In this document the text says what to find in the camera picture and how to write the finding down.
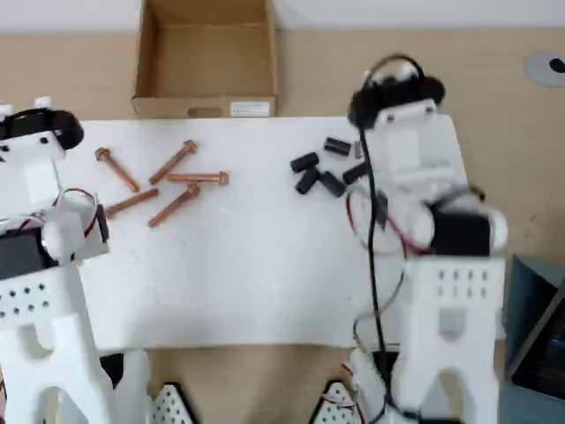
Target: black cable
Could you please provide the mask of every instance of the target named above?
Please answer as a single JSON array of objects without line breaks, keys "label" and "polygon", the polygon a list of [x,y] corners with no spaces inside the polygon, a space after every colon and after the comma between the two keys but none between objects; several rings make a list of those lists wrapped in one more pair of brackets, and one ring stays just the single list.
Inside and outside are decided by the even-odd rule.
[{"label": "black cable", "polygon": [[374,265],[374,230],[377,225],[377,189],[374,182],[373,166],[371,164],[371,156],[369,155],[369,147],[367,146],[367,140],[365,136],[365,130],[359,130],[359,137],[361,140],[361,148],[363,148],[363,156],[365,158],[365,163],[367,166],[367,175],[369,177],[369,190],[371,192],[371,222],[369,224],[369,235],[367,239],[367,251],[369,253],[369,272],[371,274],[371,294],[373,298],[373,310],[375,311],[375,324],[377,326],[377,338],[379,342],[378,355],[380,366],[377,367],[380,370],[380,376],[385,385],[385,400],[386,404],[392,402],[392,382],[390,373],[388,372],[388,361],[387,361],[387,347],[385,344],[385,338],[382,330],[382,322],[380,320],[379,314],[379,294],[377,292],[377,278]]},{"label": "black cable", "polygon": [[486,194],[483,189],[478,187],[477,185],[463,185],[460,187],[456,187],[453,190],[442,195],[436,201],[428,204],[428,207],[433,212],[437,212],[438,210],[445,208],[448,204],[456,201],[457,199],[464,197],[468,194],[473,194],[477,196],[477,198],[482,202],[485,201]]},{"label": "black cable", "polygon": [[[418,78],[422,80],[425,77],[424,71],[420,64],[411,57],[408,57],[403,54],[394,54],[388,57],[381,59],[377,62],[367,73],[365,77],[365,81],[363,83],[363,89],[366,89],[370,82],[373,79],[374,74],[383,66],[393,63],[395,61],[403,61],[410,63],[418,73]],[[379,205],[379,200],[377,198],[377,188],[374,180],[373,174],[373,166],[371,164],[371,156],[369,155],[369,147],[367,146],[367,140],[365,135],[365,129],[363,127],[359,127],[359,137],[360,137],[360,144],[361,148],[363,149],[363,155],[365,158],[365,163],[367,167],[367,175],[369,177],[369,189],[371,194],[371,222],[369,225],[369,234],[367,240],[367,251],[369,254],[369,271],[371,275],[371,294],[372,294],[372,301],[373,301],[373,310],[374,310],[374,317],[375,317],[375,324],[377,327],[377,338],[379,344],[379,351],[375,353],[376,361],[378,360],[379,365],[377,365],[377,371],[380,373],[380,377],[385,385],[385,398],[384,398],[384,405],[380,413],[375,417],[373,420],[370,421],[369,424],[377,423],[382,417],[384,417],[386,413],[387,406],[390,406],[392,409],[400,413],[405,419],[407,420],[414,420],[419,421],[421,419],[419,412],[412,412],[412,411],[404,411],[401,410],[398,405],[396,404],[393,393],[392,393],[392,377],[391,372],[388,369],[388,358],[387,358],[387,344],[385,342],[383,329],[382,329],[382,322],[380,319],[380,307],[379,307],[379,295],[377,292],[377,278],[376,278],[376,270],[375,270],[375,263],[374,263],[374,232],[375,227],[377,224],[377,211],[378,207],[383,207],[383,205]],[[404,279],[404,274],[401,275],[401,283]]]},{"label": "black cable", "polygon": [[367,76],[365,77],[365,82],[363,83],[363,88],[366,88],[369,85],[369,82],[373,78],[374,74],[380,68],[382,68],[383,66],[386,66],[387,64],[391,64],[393,62],[396,62],[396,61],[408,62],[409,64],[414,66],[414,68],[416,68],[416,72],[418,73],[418,78],[423,79],[425,77],[424,70],[422,69],[422,66],[420,66],[420,64],[418,62],[416,62],[416,60],[414,60],[410,56],[403,55],[402,53],[395,53],[394,55],[389,55],[389,56],[381,59],[379,62],[377,62],[376,64],[374,64],[371,67],[371,69],[369,70],[369,73],[367,73]]}]

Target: white wall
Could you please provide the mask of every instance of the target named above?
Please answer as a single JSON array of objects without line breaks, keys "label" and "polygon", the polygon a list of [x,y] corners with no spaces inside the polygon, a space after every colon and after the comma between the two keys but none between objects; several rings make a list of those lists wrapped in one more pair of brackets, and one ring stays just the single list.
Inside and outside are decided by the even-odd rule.
[{"label": "white wall", "polygon": [[[134,30],[139,3],[0,0],[0,32]],[[288,29],[565,27],[565,0],[275,0],[275,6]]]}]

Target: hole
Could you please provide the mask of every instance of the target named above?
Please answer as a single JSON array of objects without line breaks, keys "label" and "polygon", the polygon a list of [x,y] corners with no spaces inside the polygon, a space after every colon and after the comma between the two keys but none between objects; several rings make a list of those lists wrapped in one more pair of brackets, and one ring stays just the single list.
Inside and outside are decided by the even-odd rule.
[{"label": "hole", "polygon": [[565,73],[565,62],[563,62],[558,57],[556,57],[555,59],[549,62],[549,67],[552,69],[553,72]]},{"label": "hole", "polygon": [[188,117],[221,117],[220,108],[190,108],[186,111]]},{"label": "hole", "polygon": [[441,336],[448,342],[455,342],[465,331],[467,313],[460,307],[440,310],[438,322]]}]

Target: white foam board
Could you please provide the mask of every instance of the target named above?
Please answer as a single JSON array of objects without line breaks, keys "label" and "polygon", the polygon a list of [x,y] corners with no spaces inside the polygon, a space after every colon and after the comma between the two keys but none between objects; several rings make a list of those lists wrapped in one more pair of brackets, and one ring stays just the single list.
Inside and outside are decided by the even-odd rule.
[{"label": "white foam board", "polygon": [[[81,267],[96,343],[126,347],[230,344],[351,346],[355,316],[370,308],[365,251],[350,232],[344,200],[317,185],[306,196],[289,162],[321,152],[325,138],[358,139],[344,117],[85,122],[86,138],[60,164],[65,186],[95,191],[106,205],[132,194],[104,164],[98,147],[139,181],[180,147],[200,151],[185,172],[230,172],[230,185],[202,187],[162,226],[148,219],[182,185],[162,182],[160,196],[109,223],[110,253]],[[375,149],[378,141],[369,137]],[[463,173],[456,142],[429,140],[422,155]],[[321,169],[341,175],[355,164],[320,154]],[[393,291],[399,261],[380,266],[380,295]],[[384,317],[397,339],[395,311]]]}]

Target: wire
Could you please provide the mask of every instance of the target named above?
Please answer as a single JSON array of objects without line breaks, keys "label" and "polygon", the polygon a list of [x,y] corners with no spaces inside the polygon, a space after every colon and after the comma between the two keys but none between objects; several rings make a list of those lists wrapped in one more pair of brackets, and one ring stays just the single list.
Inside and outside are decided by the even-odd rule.
[{"label": "wire", "polygon": [[59,194],[59,197],[57,197],[55,199],[55,201],[53,202],[53,206],[57,206],[59,204],[59,202],[65,197],[65,195],[67,193],[81,193],[84,194],[86,197],[88,197],[94,206],[94,214],[92,219],[89,221],[88,226],[83,230],[84,232],[84,236],[85,238],[88,237],[88,234],[90,234],[90,232],[92,231],[92,229],[94,228],[95,224],[96,224],[96,218],[98,216],[97,212],[98,212],[98,202],[96,201],[96,198],[89,193],[88,191],[82,189],[82,188],[78,188],[78,187],[72,187],[72,188],[67,188],[66,190],[62,191],[61,194]]},{"label": "wire", "polygon": [[[406,255],[407,255],[405,246],[403,247],[403,253],[404,253],[404,259],[405,259]],[[398,278],[398,283],[396,284],[394,291],[392,292],[392,294],[390,295],[388,300],[385,302],[385,304],[382,306],[382,308],[377,312],[375,312],[375,311],[364,312],[364,313],[360,314],[355,319],[355,321],[353,322],[353,339],[355,340],[355,342],[359,346],[359,349],[361,350],[361,352],[364,353],[365,355],[367,355],[368,357],[371,356],[371,352],[369,352],[369,350],[363,344],[361,337],[359,336],[358,325],[362,321],[367,320],[369,318],[373,318],[373,317],[374,318],[380,318],[385,312],[387,312],[387,310],[390,307],[392,307],[392,305],[396,302],[396,299],[398,298],[398,295],[400,294],[400,290],[403,288],[403,284],[404,284],[405,279],[406,278],[405,278],[404,270],[402,270],[400,277]]]},{"label": "wire", "polygon": [[384,57],[383,59],[381,59],[379,62],[377,62],[371,67],[371,69],[367,73],[367,76],[365,77],[363,88],[366,88],[369,85],[369,82],[373,79],[374,74],[379,69],[386,66],[387,64],[392,64],[393,62],[397,62],[397,61],[408,62],[409,64],[411,64],[416,68],[416,72],[418,73],[418,78],[423,79],[425,77],[424,70],[422,69],[422,66],[420,66],[418,62],[416,62],[410,56],[403,55],[402,53],[395,53],[394,55],[389,55],[387,57]]},{"label": "wire", "polygon": [[485,201],[486,198],[485,191],[480,187],[478,187],[477,185],[464,185],[449,190],[447,193],[443,194],[439,199],[428,204],[428,207],[430,208],[432,213],[437,212],[438,210],[445,208],[450,203],[453,203],[457,199],[464,197],[468,194],[473,194],[477,196],[477,198],[481,202]]},{"label": "wire", "polygon": [[379,206],[377,200],[377,189],[374,180],[373,166],[371,164],[371,156],[369,155],[369,147],[367,146],[365,130],[363,128],[359,129],[359,137],[361,139],[361,148],[363,148],[363,156],[365,158],[365,162],[367,165],[367,173],[369,177],[369,189],[371,192],[371,222],[369,225],[367,251],[369,254],[369,271],[371,276],[371,294],[373,301],[373,311],[375,317],[375,324],[377,327],[377,340],[379,344],[379,350],[378,353],[376,353],[376,359],[380,362],[380,366],[377,367],[377,371],[380,370],[379,371],[380,377],[385,385],[385,402],[384,402],[385,405],[389,405],[390,407],[398,411],[406,419],[417,420],[418,415],[416,413],[402,411],[396,405],[392,393],[392,379],[390,372],[388,370],[387,345],[385,343],[385,338],[382,329],[382,322],[380,320],[380,313],[379,313],[380,311],[379,294],[377,292],[377,282],[376,282],[377,278],[376,278],[376,269],[375,269],[375,260],[374,260],[374,246],[373,246],[374,232],[377,224],[377,207]]},{"label": "wire", "polygon": [[[360,186],[355,185],[355,186],[352,186],[350,188],[349,192],[347,193],[347,196],[345,197],[345,208],[347,210],[347,217],[348,217],[348,220],[349,220],[349,223],[350,223],[350,227],[353,230],[353,233],[357,237],[361,246],[365,250],[368,250],[367,242],[359,234],[357,226],[355,225],[355,219],[353,218],[353,212],[352,212],[352,207],[351,207],[351,195],[355,192],[361,193],[366,198],[370,198],[370,195],[367,194]],[[379,198],[377,198],[377,201],[380,203],[379,206],[381,208],[387,207],[387,205],[383,205],[380,202]],[[404,233],[402,232],[402,230],[400,229],[400,227],[396,223],[395,219],[391,215],[387,215],[387,223],[390,224],[390,227],[393,229],[396,236],[399,238],[403,250],[406,250],[408,248],[408,250],[410,250],[412,253],[418,254],[418,255],[427,253],[427,250],[422,249],[421,247],[417,246],[412,240],[410,240],[408,237],[406,237],[406,235],[404,235]],[[394,251],[394,252],[375,252],[375,253],[380,254],[380,255],[396,254],[396,251]]]}]

